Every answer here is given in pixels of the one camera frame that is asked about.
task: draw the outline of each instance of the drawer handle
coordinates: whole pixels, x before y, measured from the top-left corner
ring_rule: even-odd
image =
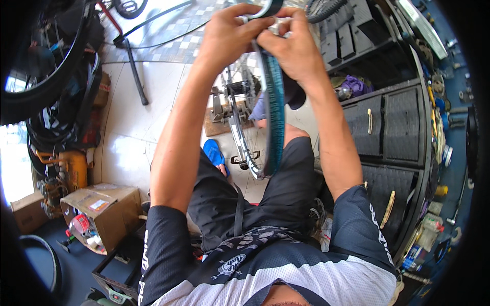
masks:
[[[371,108],[367,109],[367,115],[369,116],[369,122],[367,123],[367,133],[369,135],[372,134],[372,114],[371,114]]]
[[[383,216],[383,221],[381,221],[381,225],[379,226],[381,230],[385,227],[385,224],[388,221],[388,218],[390,217],[394,203],[395,203],[395,190],[392,190],[390,200],[388,201],[388,206],[386,206],[385,215]]]

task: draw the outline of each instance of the can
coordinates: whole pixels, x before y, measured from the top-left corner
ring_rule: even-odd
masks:
[[[444,151],[442,152],[442,163],[444,166],[449,167],[451,164],[451,156],[453,155],[453,147],[448,146],[447,144],[444,146]]]
[[[439,185],[436,188],[436,196],[445,196],[447,195],[447,185]]]
[[[402,267],[409,271],[420,271],[424,263],[424,260],[418,258],[421,252],[422,252],[421,246],[419,245],[412,246],[405,260],[402,263]]]

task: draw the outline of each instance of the cardboard box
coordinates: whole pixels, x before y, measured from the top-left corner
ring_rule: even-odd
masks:
[[[111,78],[105,72],[102,72],[102,79],[98,87],[98,94],[94,100],[94,107],[104,108],[107,105],[109,99],[109,92],[111,91]]]
[[[89,217],[105,249],[95,250],[85,241],[80,242],[91,251],[103,255],[114,250],[128,233],[136,229],[138,216],[143,213],[137,188],[105,183],[74,191],[61,198],[60,203],[67,225],[76,216],[73,208]]]
[[[39,190],[11,204],[21,234],[30,234],[45,224],[49,218],[41,207],[43,195]]]

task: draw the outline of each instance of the storage drawer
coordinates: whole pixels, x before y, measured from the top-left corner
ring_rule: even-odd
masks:
[[[363,165],[362,167],[364,181],[367,181],[367,196],[374,208],[378,225],[381,225],[383,221],[392,190],[395,191],[392,210],[381,230],[388,243],[388,249],[391,251],[403,224],[407,199],[411,192],[415,172],[387,166]]]
[[[420,118],[417,99],[420,86],[384,96],[384,156],[388,159],[418,161]]]
[[[354,142],[356,143],[357,152],[360,155],[380,156],[382,125],[381,96],[374,96],[349,105],[344,108],[343,113]],[[372,122],[372,128],[369,130],[370,120]]]
[[[352,39],[354,40],[354,49],[357,54],[361,54],[364,51],[374,48],[374,44],[358,27],[351,25]]]
[[[356,55],[356,52],[354,52],[354,43],[352,41],[352,33],[350,32],[349,24],[344,24],[339,29],[339,42],[342,59],[346,60]]]
[[[335,66],[342,61],[339,54],[340,49],[337,46],[336,32],[327,34],[325,41],[321,43],[320,51],[325,64]]]

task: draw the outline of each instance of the hanging tire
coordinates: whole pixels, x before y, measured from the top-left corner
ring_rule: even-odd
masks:
[[[121,6],[121,0],[113,0],[113,3],[114,3],[114,7],[116,8],[116,11],[119,13],[119,15],[121,15],[123,18],[125,19],[135,19],[136,17],[138,17],[139,15],[141,15],[141,13],[143,13],[143,10],[145,9],[147,3],[148,3],[148,0],[143,0],[143,2],[141,3],[140,7],[138,7],[137,10],[133,11],[133,12],[128,12],[126,11],[122,6]]]
[[[72,46],[57,69],[39,84],[25,91],[16,93],[7,92],[5,89],[1,91],[1,125],[26,120],[56,102],[76,70],[90,34],[94,6],[86,3],[81,9],[83,12]]]
[[[311,24],[319,23],[346,4],[347,0],[310,0],[305,6],[306,18]]]

